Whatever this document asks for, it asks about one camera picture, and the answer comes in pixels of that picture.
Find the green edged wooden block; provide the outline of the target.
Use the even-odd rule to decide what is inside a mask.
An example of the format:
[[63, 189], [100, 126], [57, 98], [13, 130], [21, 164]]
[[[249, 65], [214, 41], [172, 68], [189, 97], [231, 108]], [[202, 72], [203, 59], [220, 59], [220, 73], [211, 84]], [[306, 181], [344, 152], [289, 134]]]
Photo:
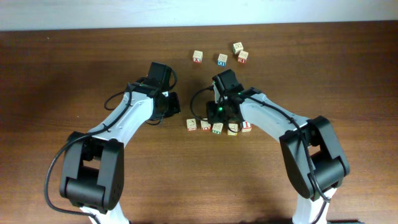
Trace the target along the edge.
[[221, 134], [223, 130], [223, 123], [214, 123], [212, 126], [212, 133]]

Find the yellow edged wooden block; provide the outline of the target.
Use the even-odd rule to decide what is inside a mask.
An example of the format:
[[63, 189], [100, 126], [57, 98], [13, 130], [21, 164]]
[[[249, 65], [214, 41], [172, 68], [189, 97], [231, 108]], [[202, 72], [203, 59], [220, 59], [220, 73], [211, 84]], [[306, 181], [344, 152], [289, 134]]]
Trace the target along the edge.
[[236, 123], [229, 123], [228, 124], [228, 135], [236, 136], [239, 132], [238, 124]]

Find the red letter I block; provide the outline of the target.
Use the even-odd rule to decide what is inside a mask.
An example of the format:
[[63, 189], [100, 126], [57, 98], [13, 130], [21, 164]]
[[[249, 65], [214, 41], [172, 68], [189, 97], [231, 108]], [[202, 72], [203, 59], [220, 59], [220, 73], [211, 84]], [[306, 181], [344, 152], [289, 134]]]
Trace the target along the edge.
[[250, 132], [252, 130], [252, 124], [247, 122], [247, 121], [243, 121], [242, 122], [242, 132]]

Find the red edged picture block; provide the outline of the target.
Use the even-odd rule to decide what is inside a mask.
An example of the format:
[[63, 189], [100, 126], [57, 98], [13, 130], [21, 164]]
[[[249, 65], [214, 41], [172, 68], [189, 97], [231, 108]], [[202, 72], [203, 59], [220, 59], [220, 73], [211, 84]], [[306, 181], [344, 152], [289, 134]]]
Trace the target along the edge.
[[192, 119], [187, 119], [187, 129], [189, 131], [195, 131], [197, 130], [197, 122], [195, 118]]

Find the red letter U block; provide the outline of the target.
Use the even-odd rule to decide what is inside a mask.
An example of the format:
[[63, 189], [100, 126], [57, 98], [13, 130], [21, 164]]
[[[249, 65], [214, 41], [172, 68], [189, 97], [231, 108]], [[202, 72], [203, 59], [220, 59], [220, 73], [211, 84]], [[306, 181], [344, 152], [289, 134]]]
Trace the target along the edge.
[[206, 131], [211, 129], [211, 124], [207, 121], [200, 121], [201, 122], [201, 129]]

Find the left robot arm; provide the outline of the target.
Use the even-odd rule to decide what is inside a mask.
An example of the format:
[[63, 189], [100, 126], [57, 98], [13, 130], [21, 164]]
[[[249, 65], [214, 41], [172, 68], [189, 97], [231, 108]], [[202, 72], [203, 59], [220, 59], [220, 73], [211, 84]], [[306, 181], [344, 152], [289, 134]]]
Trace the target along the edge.
[[128, 223], [119, 200], [124, 187], [124, 149], [138, 128], [159, 125], [180, 112], [175, 71], [153, 62], [146, 76], [127, 84], [120, 104], [87, 133], [73, 132], [61, 150], [60, 196], [92, 223]]

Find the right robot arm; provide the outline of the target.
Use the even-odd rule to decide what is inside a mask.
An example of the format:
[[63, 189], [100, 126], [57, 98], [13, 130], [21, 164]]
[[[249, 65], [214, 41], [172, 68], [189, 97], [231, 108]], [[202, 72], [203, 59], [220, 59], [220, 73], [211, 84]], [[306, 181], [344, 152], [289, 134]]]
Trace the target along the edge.
[[331, 123], [289, 112], [260, 90], [244, 89], [232, 70], [215, 75], [207, 103], [211, 123], [247, 121], [281, 146], [287, 176], [298, 193], [292, 223], [326, 223], [331, 198], [350, 165]]

